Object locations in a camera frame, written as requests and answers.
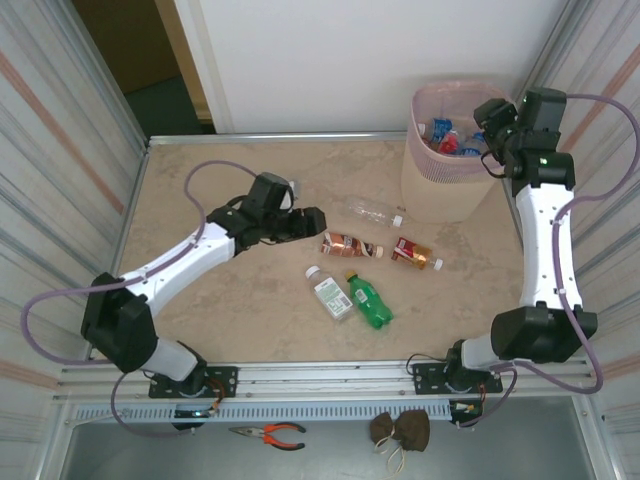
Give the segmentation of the clear unlabelled bottle white cap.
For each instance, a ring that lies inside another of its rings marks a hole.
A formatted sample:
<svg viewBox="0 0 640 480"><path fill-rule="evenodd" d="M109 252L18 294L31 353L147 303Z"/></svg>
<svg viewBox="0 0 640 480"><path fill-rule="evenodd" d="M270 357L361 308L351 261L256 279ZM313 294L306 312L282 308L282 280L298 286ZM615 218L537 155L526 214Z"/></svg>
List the clear unlabelled bottle white cap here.
<svg viewBox="0 0 640 480"><path fill-rule="evenodd" d="M358 196L348 196L345 208L349 214L387 227L400 228L405 224L405 213L398 207L368 200Z"/></svg>

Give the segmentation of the green white label bottle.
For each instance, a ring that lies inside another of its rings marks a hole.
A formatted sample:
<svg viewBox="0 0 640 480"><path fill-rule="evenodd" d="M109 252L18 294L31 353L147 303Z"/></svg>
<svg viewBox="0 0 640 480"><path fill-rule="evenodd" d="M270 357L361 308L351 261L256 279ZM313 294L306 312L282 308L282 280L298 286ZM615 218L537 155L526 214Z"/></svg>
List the green white label bottle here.
<svg viewBox="0 0 640 480"><path fill-rule="evenodd" d="M346 320L353 311L353 303L336 280L316 265L305 271L305 277L331 318L335 321Z"/></svg>

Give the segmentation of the green bottle yellow cap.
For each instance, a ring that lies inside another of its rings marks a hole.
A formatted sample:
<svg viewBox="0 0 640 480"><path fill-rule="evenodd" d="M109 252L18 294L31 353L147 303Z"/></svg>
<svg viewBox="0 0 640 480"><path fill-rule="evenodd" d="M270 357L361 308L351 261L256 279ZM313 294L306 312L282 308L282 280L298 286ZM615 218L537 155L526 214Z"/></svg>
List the green bottle yellow cap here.
<svg viewBox="0 0 640 480"><path fill-rule="evenodd" d="M345 279L349 285L350 299L372 328L380 330L393 320L392 311L370 282L353 270L345 273Z"/></svg>

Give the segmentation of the red gold label bottle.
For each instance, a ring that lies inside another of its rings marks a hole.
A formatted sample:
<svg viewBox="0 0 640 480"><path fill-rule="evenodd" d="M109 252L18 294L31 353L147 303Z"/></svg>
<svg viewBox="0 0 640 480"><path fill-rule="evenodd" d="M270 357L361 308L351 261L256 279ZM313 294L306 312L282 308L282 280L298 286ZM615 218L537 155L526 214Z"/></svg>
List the red gold label bottle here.
<svg viewBox="0 0 640 480"><path fill-rule="evenodd" d="M443 260L437 257L432 249L405 237L398 238L392 250L391 259L404 262L420 270L429 267L440 271L443 266Z"/></svg>

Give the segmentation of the purple translucent bin liner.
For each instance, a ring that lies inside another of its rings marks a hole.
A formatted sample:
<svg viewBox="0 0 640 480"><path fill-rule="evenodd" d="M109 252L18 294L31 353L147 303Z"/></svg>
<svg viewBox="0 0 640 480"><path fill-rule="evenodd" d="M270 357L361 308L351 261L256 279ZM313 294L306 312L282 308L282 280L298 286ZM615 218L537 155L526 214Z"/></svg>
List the purple translucent bin liner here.
<svg viewBox="0 0 640 480"><path fill-rule="evenodd" d="M500 165L491 156L441 154L432 150L419 136L417 123L444 117L453 121L463 139L479 131L474 110L486 101L509 96L501 89L479 81L435 81L418 89L411 100L407 127L406 152L418 171L428 180L441 184L476 183L496 173Z"/></svg>

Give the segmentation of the beige ribbed waste bin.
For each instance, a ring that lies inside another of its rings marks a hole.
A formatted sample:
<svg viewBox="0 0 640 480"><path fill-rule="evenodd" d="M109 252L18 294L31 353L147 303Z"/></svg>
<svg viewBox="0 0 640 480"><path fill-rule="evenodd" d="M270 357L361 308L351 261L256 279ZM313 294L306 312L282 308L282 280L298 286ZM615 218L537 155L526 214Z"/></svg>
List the beige ribbed waste bin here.
<svg viewBox="0 0 640 480"><path fill-rule="evenodd" d="M460 135L460 144L465 139ZM405 153L401 173L401 194L407 214L423 223L455 223L468 218L489 192L496 178L476 183L441 184L426 179L411 155Z"/></svg>

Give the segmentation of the brown Nescafe coffee bottle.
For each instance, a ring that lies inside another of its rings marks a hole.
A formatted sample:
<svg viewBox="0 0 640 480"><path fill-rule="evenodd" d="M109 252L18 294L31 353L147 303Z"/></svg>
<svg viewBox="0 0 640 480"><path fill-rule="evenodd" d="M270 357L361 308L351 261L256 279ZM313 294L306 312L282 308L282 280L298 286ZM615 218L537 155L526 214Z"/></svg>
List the brown Nescafe coffee bottle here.
<svg viewBox="0 0 640 480"><path fill-rule="evenodd" d="M325 232L320 246L320 252L326 255L345 258L363 257L380 259L384 255L384 248L353 236L335 232Z"/></svg>

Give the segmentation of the small circuit board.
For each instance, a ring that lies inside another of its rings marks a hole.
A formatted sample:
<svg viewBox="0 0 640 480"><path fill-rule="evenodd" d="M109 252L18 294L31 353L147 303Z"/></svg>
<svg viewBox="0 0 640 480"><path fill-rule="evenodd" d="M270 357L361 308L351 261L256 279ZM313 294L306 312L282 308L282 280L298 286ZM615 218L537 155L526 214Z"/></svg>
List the small circuit board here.
<svg viewBox="0 0 640 480"><path fill-rule="evenodd" d="M207 409L195 409L195 410L176 409L174 411L173 418L201 421L202 419L211 418L216 413L217 413L217 409L213 407L210 407Z"/></svg>
<svg viewBox="0 0 640 480"><path fill-rule="evenodd" d="M484 407L481 400L451 400L449 405L452 420L460 422L480 416Z"/></svg>

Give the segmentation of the brown wooden door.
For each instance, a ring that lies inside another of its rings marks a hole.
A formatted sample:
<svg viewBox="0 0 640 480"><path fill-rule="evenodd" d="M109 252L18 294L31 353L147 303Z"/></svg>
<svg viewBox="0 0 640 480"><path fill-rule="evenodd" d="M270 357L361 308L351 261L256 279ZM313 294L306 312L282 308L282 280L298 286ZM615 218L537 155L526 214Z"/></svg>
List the brown wooden door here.
<svg viewBox="0 0 640 480"><path fill-rule="evenodd" d="M176 0L71 0L124 93L181 76L198 120L211 124Z"/></svg>

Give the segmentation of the brown cloth pouch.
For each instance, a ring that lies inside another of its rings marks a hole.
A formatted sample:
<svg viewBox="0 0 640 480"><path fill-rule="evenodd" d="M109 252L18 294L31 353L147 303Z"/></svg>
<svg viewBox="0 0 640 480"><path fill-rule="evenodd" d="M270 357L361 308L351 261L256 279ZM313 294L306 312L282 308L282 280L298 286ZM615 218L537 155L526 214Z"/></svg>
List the brown cloth pouch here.
<svg viewBox="0 0 640 480"><path fill-rule="evenodd" d="M389 412L377 415L369 424L371 441L376 445L384 444L393 439L395 435L395 423Z"/></svg>
<svg viewBox="0 0 640 480"><path fill-rule="evenodd" d="M425 410L402 412L395 421L392 438L405 451L424 452L430 440L430 419Z"/></svg>

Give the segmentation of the thin aluminium table edge rail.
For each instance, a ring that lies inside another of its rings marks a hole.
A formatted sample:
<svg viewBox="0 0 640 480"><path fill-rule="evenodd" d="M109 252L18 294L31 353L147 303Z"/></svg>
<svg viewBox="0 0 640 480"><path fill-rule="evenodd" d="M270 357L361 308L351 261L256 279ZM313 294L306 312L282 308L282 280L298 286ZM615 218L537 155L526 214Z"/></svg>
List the thin aluminium table edge rail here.
<svg viewBox="0 0 640 480"><path fill-rule="evenodd" d="M407 133L405 131L157 135L150 138L149 146L359 141L404 142L406 136Z"/></svg>

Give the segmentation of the white door frame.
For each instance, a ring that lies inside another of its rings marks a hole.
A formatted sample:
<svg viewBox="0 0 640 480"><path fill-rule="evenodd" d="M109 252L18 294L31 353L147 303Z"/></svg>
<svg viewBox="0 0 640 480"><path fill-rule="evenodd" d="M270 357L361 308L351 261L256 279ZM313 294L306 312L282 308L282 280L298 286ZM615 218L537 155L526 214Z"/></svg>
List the white door frame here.
<svg viewBox="0 0 640 480"><path fill-rule="evenodd" d="M218 134L236 132L201 0L175 0L194 66Z"/></svg>

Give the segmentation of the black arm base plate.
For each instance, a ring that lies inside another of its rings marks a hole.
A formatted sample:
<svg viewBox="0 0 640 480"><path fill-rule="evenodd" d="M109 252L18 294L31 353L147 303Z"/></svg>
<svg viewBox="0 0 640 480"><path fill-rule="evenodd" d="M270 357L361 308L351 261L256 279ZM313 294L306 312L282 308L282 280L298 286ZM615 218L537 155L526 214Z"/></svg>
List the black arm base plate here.
<svg viewBox="0 0 640 480"><path fill-rule="evenodd" d="M483 386L487 393L501 393L500 377L488 371L451 368L446 363L417 363L411 366L417 395L480 394Z"/></svg>
<svg viewBox="0 0 640 480"><path fill-rule="evenodd" d="M154 374L148 390L153 399L216 399L234 398L239 369L235 366L206 366L197 368L181 382Z"/></svg>

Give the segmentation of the wide aluminium extrusion rail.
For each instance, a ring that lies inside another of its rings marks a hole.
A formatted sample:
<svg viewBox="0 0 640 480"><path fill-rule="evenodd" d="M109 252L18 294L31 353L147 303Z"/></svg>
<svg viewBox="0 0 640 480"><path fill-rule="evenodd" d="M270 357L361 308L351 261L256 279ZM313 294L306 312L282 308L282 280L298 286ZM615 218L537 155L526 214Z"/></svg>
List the wide aluminium extrusion rail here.
<svg viewBox="0 0 640 480"><path fill-rule="evenodd" d="M263 362L238 364L234 401L383 400L414 397L405 360L368 362ZM568 384L588 386L594 380L583 357L564 364L538 367ZM106 403L120 372L112 366L64 368L53 394L57 403ZM117 399L150 402L150 379L128 374L117 389ZM518 367L512 396L563 396L570 392L533 372Z"/></svg>

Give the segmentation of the orange handled pliers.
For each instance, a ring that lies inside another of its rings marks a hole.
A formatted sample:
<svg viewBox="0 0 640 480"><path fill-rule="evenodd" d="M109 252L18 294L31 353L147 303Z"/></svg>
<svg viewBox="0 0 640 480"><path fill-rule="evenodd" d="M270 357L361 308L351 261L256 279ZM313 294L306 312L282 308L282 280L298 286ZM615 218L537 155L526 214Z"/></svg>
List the orange handled pliers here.
<svg viewBox="0 0 640 480"><path fill-rule="evenodd" d="M276 424L268 424L264 427L255 427L255 426L239 426L239 427L230 427L229 431L251 438L259 438L263 441L264 444L270 445L273 448L276 448L281 451L293 452L299 451L305 448L305 444L303 442L298 443L286 443L276 439L273 436L273 433L280 430L292 430L300 433L305 433L306 429L292 422L280 422Z"/></svg>

